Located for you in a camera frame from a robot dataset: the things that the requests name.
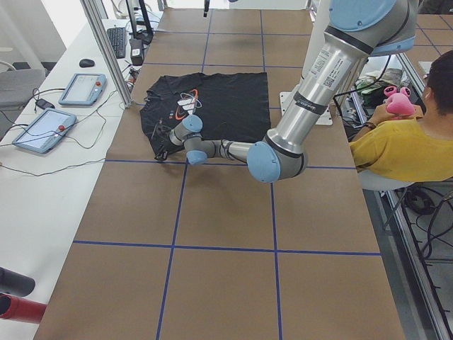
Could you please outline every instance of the hand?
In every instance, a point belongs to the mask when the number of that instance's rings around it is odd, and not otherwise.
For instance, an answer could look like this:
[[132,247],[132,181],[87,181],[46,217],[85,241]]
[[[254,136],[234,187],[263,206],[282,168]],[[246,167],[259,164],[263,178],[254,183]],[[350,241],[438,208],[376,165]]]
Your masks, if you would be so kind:
[[[413,119],[414,117],[423,117],[422,108],[418,105],[413,106],[415,108],[415,113],[413,115],[401,116],[401,119]],[[379,105],[376,107],[373,116],[368,120],[376,125],[391,120],[395,118],[393,113],[388,113],[385,107],[385,104]]]

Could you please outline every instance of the computer mouse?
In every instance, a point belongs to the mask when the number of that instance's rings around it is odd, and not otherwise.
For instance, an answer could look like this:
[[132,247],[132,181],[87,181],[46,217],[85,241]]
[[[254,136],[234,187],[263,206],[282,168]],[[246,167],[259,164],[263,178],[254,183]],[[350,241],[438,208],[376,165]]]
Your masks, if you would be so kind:
[[94,66],[94,60],[91,59],[82,59],[79,62],[80,67],[93,67]]

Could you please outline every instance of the yellow shirt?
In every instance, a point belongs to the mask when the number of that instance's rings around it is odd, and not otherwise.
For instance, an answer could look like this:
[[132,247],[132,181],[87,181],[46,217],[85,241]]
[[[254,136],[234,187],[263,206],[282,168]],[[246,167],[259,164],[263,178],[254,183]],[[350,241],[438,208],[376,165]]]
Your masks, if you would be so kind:
[[407,182],[453,176],[453,140],[426,135],[416,119],[383,122],[350,147],[359,171]]

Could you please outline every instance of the white robot link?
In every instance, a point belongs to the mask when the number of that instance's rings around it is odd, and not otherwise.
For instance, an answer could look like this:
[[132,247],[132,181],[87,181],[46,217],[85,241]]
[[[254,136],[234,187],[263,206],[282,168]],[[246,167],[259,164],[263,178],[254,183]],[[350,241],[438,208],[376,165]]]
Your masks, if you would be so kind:
[[306,136],[352,67],[369,56],[411,49],[417,9],[418,0],[332,0],[326,42],[281,121],[263,141],[203,140],[201,119],[189,115],[169,132],[169,142],[183,145],[192,165],[222,157],[246,162],[261,182],[297,176],[306,167],[302,146]]

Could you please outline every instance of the pink stuffed toy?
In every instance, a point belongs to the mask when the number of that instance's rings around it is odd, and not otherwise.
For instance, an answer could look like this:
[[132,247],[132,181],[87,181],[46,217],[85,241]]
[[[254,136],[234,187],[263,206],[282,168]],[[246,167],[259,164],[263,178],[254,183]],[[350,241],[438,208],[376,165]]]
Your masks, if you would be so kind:
[[409,101],[411,90],[407,87],[401,87],[401,90],[398,92],[396,86],[388,86],[384,89],[384,94],[389,97],[385,103],[387,112],[395,115],[392,120],[403,119],[404,116],[415,113],[415,108]]

